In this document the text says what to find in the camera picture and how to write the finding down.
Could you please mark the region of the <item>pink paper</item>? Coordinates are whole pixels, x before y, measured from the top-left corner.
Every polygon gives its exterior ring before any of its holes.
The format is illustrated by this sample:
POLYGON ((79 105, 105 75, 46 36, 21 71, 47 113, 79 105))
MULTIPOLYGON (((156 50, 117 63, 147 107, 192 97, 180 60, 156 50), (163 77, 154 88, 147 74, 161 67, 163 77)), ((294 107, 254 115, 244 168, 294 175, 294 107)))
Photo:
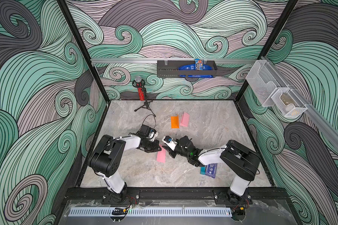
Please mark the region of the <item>pink paper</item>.
POLYGON ((166 162, 166 150, 161 147, 161 150, 157 153, 157 162, 165 163, 166 162))
POLYGON ((180 122, 180 126, 182 126, 182 127, 188 127, 189 120, 190 120, 190 115, 188 113, 184 112, 184 114, 182 116, 182 120, 180 122))

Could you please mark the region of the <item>orange square paper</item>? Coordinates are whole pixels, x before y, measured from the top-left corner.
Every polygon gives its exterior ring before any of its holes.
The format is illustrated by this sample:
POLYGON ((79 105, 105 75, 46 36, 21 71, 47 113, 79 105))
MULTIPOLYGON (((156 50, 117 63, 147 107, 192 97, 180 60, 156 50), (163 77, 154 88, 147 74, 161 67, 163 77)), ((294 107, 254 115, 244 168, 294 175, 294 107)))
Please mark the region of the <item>orange square paper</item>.
POLYGON ((176 128, 180 128, 179 125, 179 116, 171 116, 171 128, 172 129, 176 129, 176 128))

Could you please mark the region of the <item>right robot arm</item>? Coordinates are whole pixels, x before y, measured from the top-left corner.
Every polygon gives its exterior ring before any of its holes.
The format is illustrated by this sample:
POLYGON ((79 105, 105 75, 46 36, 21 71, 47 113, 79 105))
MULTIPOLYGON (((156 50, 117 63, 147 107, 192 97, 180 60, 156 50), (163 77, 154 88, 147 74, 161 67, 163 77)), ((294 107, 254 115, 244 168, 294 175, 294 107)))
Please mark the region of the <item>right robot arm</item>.
POLYGON ((226 164, 236 174, 230 186, 230 195, 242 197, 259 173, 259 155, 235 140, 229 140, 226 145, 209 150, 196 148, 188 136, 176 140, 165 136, 162 141, 164 149, 172 158, 183 156, 195 167, 226 164))

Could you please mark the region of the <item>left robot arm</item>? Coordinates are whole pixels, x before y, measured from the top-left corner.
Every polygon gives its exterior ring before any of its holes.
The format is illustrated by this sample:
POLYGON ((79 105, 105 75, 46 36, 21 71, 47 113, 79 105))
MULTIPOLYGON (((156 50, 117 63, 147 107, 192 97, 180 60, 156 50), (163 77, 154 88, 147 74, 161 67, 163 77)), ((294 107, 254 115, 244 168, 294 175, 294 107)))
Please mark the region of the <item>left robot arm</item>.
POLYGON ((145 153, 161 151, 156 129, 142 125, 136 133, 123 137, 104 135, 89 157, 89 167, 103 178, 110 193, 119 198, 126 194, 127 185, 118 168, 124 151, 138 149, 145 153))

